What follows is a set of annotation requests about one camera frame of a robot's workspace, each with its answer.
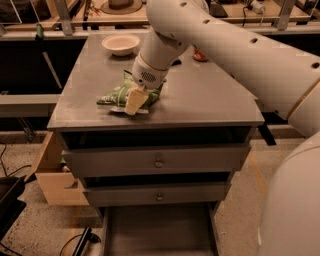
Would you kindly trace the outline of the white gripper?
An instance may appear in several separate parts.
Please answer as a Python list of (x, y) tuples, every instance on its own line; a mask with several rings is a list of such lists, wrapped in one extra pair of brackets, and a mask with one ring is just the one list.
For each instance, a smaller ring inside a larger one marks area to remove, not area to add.
[(160, 57), (145, 59), (139, 54), (132, 67), (133, 81), (138, 85), (129, 90), (125, 113), (135, 115), (149, 98), (147, 89), (157, 88), (165, 79), (169, 62)]

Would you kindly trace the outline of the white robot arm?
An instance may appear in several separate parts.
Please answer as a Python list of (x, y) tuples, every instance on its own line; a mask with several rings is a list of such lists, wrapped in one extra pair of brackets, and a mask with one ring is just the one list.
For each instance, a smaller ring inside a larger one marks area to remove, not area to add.
[(257, 256), (320, 256), (320, 68), (316, 55), (210, 16), (204, 0), (148, 0), (149, 33), (125, 110), (135, 114), (188, 46), (198, 48), (305, 141), (268, 188)]

